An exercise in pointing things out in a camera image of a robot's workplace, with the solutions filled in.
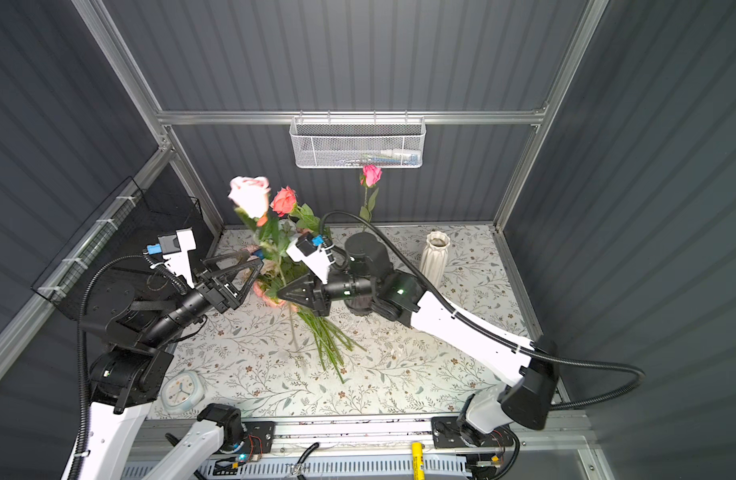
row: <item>clock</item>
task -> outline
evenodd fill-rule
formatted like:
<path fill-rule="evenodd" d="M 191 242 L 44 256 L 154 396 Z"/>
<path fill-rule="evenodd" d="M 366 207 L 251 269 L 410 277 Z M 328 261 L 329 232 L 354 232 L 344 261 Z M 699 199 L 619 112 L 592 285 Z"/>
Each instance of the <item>clock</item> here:
<path fill-rule="evenodd" d="M 205 389 L 197 372 L 184 370 L 163 386 L 160 397 L 165 411 L 174 415 L 188 412 L 200 403 Z"/>

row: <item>yellow tube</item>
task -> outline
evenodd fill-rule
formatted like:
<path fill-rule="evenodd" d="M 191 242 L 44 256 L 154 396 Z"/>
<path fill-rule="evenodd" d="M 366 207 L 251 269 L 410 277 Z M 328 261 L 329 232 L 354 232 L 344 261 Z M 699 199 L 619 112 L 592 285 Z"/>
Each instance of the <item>yellow tube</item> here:
<path fill-rule="evenodd" d="M 421 453 L 421 444 L 414 442 L 411 445 L 413 453 L 413 480 L 424 480 L 424 455 Z"/>

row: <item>clock face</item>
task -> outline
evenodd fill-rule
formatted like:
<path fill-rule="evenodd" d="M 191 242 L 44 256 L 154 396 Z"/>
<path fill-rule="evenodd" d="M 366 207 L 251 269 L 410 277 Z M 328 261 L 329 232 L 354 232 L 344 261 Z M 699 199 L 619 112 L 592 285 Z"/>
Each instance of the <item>clock face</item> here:
<path fill-rule="evenodd" d="M 187 374 L 177 376 L 168 383 L 168 387 L 163 392 L 163 402 L 170 406 L 184 403 L 194 393 L 195 388 L 192 376 Z"/>

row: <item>white rose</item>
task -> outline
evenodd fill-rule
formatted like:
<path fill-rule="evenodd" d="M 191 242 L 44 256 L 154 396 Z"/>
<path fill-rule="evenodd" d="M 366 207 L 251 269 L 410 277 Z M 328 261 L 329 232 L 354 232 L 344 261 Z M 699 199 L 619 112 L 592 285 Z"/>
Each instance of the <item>white rose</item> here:
<path fill-rule="evenodd" d="M 229 198 L 251 218 L 260 218 L 269 209 L 269 181 L 266 177 L 235 177 L 229 182 Z"/>

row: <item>table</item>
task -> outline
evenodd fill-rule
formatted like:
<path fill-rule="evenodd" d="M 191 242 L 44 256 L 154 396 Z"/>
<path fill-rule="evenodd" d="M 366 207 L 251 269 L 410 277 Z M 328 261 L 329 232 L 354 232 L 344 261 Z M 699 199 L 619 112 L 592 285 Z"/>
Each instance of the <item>table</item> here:
<path fill-rule="evenodd" d="M 452 224 L 382 230 L 417 265 L 427 233 L 445 232 L 451 247 L 440 292 L 488 322 L 527 336 L 492 228 Z M 343 245 L 362 228 L 332 231 L 334 242 Z M 249 230 L 225 230 L 216 255 L 252 243 Z M 399 266 L 391 252 L 390 257 Z M 237 406 L 243 416 L 256 418 L 457 412 L 473 391 L 499 382 L 442 340 L 376 314 L 357 317 L 335 302 L 330 319 L 365 349 L 342 349 L 344 383 L 332 367 L 323 370 L 310 331 L 295 314 L 291 325 L 287 308 L 268 307 L 250 293 L 238 310 L 213 310 L 199 334 L 178 344 L 166 375 L 167 381 L 183 370 L 196 371 L 205 399 L 176 416 L 167 414 L 158 399 L 150 418 L 194 418 L 211 402 Z"/>

